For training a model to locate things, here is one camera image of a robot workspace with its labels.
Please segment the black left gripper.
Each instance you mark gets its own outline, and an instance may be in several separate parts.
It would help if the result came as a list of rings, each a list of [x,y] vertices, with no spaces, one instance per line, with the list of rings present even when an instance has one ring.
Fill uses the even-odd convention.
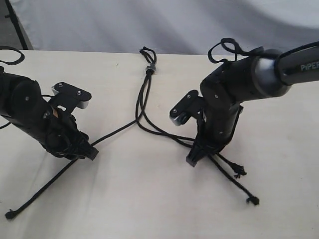
[[[89,142],[89,136],[80,131],[72,114],[47,105],[43,113],[41,146],[57,158],[94,160],[99,151]]]

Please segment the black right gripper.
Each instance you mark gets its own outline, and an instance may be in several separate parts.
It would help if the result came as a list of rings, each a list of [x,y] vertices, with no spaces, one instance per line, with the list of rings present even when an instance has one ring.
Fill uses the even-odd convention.
[[[219,153],[230,143],[243,107],[235,103],[228,109],[217,109],[197,94],[191,95],[191,106],[197,119],[197,135],[186,161],[195,167],[207,153]]]

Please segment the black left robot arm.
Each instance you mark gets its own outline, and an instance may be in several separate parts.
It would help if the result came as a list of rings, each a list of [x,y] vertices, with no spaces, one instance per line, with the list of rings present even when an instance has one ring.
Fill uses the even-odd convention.
[[[78,129],[72,114],[75,108],[86,108],[92,95],[65,82],[55,84],[52,90],[53,97],[46,101],[37,81],[1,72],[1,117],[55,157],[94,160],[98,150],[89,143],[89,136]]]

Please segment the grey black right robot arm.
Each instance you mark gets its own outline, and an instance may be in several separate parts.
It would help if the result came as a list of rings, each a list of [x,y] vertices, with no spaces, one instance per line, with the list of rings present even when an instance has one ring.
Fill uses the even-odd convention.
[[[212,50],[208,51],[210,62],[221,65],[200,84],[197,135],[186,158],[191,166],[209,154],[219,153],[231,141],[243,110],[241,103],[281,97],[294,84],[319,79],[318,42],[284,53],[263,47],[244,51],[233,38],[223,38],[219,45],[243,59],[217,61]]]

